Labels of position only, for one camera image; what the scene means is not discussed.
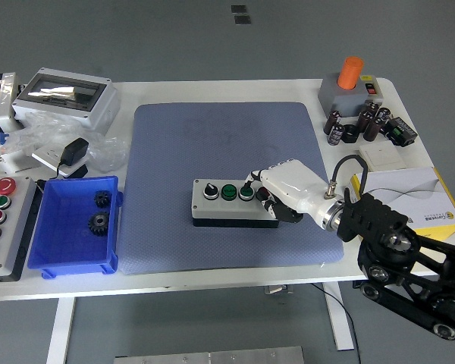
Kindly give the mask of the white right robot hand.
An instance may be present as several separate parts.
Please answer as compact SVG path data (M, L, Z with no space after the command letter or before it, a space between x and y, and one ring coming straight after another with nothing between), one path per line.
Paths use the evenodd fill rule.
M326 231L338 229L344 198L335 193L335 180L326 182L301 161L290 159L250 172L243 187L254 181L262 185L256 198L273 218L295 224L308 215Z

